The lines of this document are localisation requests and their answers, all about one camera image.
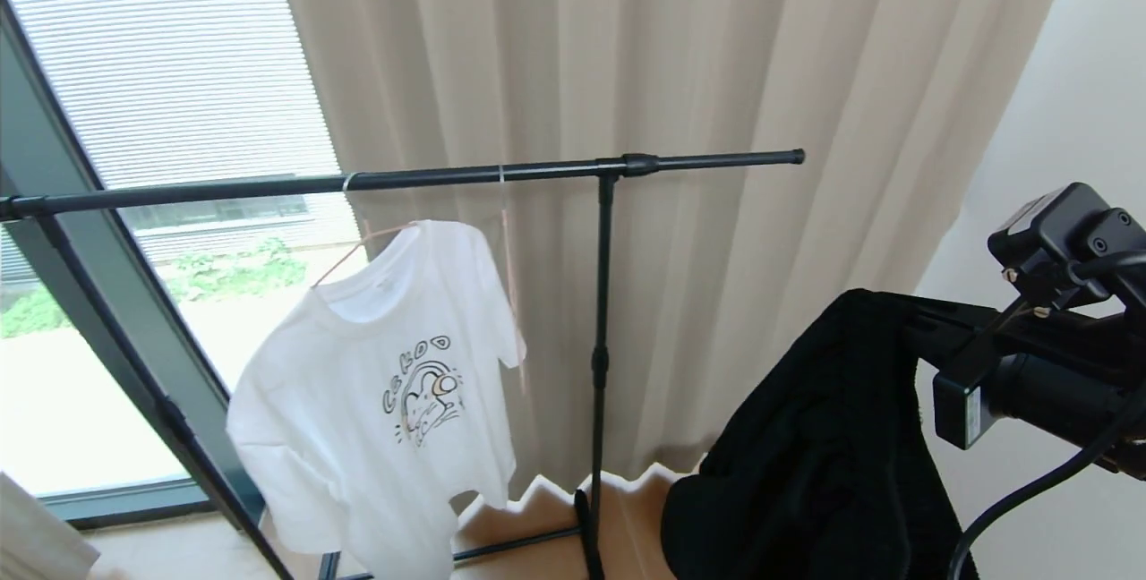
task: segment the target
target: black cable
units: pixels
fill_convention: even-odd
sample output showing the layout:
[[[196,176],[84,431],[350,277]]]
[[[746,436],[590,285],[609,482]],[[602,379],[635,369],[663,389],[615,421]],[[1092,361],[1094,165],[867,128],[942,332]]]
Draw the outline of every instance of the black cable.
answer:
[[[1074,275],[1075,282],[1078,282],[1088,281],[1089,279],[1116,272],[1125,267],[1138,267],[1141,265],[1146,265],[1146,251],[1118,251],[1117,253],[1102,256],[1101,258],[1088,260],[1086,262],[1070,265],[1067,269],[1072,275]]]
[[[1146,252],[1128,251],[1127,253],[1138,253],[1146,257]],[[1122,409],[1114,415],[1114,420],[1112,420],[1109,424],[1098,433],[1098,437],[1096,437],[1089,446],[1078,450],[1078,453],[1068,458],[1063,465],[1060,465],[1051,472],[1039,477],[1035,481],[1031,481],[1022,488],[1011,493],[1006,497],[1003,497],[998,502],[995,502],[991,508],[987,509],[982,515],[975,518],[975,522],[971,523],[971,526],[967,527],[963,538],[959,538],[958,543],[955,546],[955,551],[951,554],[951,564],[947,570],[947,579],[959,579],[959,573],[963,571],[963,563],[967,558],[967,554],[971,552],[971,544],[975,541],[975,539],[982,535],[983,531],[987,531],[987,527],[994,524],[996,519],[1003,517],[1007,514],[1007,511],[1014,509],[1020,503],[1027,502],[1028,499],[1031,499],[1044,491],[1050,491],[1067,479],[1070,479],[1075,475],[1078,475],[1083,469],[1085,469],[1085,467],[1089,467],[1093,462],[1098,461],[1098,458],[1102,456],[1102,453],[1105,453],[1109,446],[1113,446],[1118,440],[1118,437],[1122,434],[1122,430],[1125,430],[1127,426],[1130,425],[1130,422],[1136,421],[1139,416],[1141,416],[1143,412],[1146,412],[1146,379],[1144,379],[1143,383],[1135,389],[1135,392],[1127,399]]]

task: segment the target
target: horizontal rod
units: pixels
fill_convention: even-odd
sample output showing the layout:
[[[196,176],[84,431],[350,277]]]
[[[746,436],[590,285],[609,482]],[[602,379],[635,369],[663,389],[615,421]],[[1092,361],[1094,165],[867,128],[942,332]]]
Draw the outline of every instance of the horizontal rod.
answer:
[[[347,190],[388,190],[415,187],[474,185],[505,181],[554,180],[618,175],[635,178],[658,171],[690,168],[720,168],[728,166],[760,166],[764,164],[802,164],[802,150],[780,152],[739,152],[729,155],[693,155],[657,157],[654,155],[623,155],[607,159],[576,162],[541,162],[534,164],[504,164],[503,166],[470,166],[461,168],[430,168],[425,171],[397,171],[387,173],[352,173]],[[73,211],[126,209],[182,202],[209,202],[242,197],[272,197],[338,193],[346,185],[347,175],[312,178],[252,178],[242,181],[190,182],[154,187],[107,189],[71,195],[14,196],[0,199],[0,221],[18,220],[36,215],[54,215]]]
[[[502,551],[509,551],[513,549],[519,549],[521,547],[528,547],[529,544],[548,542],[549,540],[557,540],[558,538],[568,538],[570,535],[576,535],[580,532],[581,532],[580,526],[570,526],[568,528],[560,528],[558,531],[550,531],[548,533],[529,535],[528,538],[519,538],[517,540],[508,540],[507,542],[499,542],[496,544],[478,547],[476,549],[470,549],[468,551],[461,551],[454,554],[454,562],[465,562],[468,559],[473,559],[476,557],[488,556],[492,554],[500,554]],[[343,575],[338,580],[370,580],[372,578],[374,578],[372,573],[356,573],[355,575]]]

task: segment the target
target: cartoon print on t-shirt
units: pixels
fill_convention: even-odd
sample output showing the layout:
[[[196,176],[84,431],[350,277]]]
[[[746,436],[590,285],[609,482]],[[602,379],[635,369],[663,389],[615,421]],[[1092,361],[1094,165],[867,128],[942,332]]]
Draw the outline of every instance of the cartoon print on t-shirt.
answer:
[[[402,437],[409,436],[418,447],[425,444],[433,429],[457,418],[465,408],[461,397],[461,374],[438,360],[414,365],[426,355],[431,345],[446,352],[450,340],[448,336],[434,336],[429,342],[419,340],[413,352],[400,354],[401,375],[390,379],[390,390],[382,397],[386,414],[400,409],[401,422],[394,426],[394,437],[401,442]]]

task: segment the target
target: black jacket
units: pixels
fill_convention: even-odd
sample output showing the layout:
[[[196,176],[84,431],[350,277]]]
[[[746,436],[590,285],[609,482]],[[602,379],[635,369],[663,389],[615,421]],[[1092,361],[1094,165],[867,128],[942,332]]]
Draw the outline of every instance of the black jacket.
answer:
[[[945,578],[961,531],[920,431],[911,314],[848,291],[796,339],[669,489],[661,546],[680,580]]]

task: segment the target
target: window sill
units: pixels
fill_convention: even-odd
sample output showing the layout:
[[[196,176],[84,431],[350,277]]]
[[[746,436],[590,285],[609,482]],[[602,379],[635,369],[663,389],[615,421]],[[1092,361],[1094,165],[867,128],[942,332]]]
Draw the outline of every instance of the window sill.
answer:
[[[286,218],[260,218],[252,220],[234,220],[230,222],[204,222],[201,225],[185,225],[180,227],[162,227],[158,229],[132,230],[135,237],[168,237],[178,235],[193,235],[212,232],[229,232],[237,229],[252,229],[260,227],[277,227],[280,225],[298,225],[299,222],[312,222],[314,215],[290,215]]]
[[[48,495],[40,502],[78,531],[214,510],[199,485],[189,478]]]

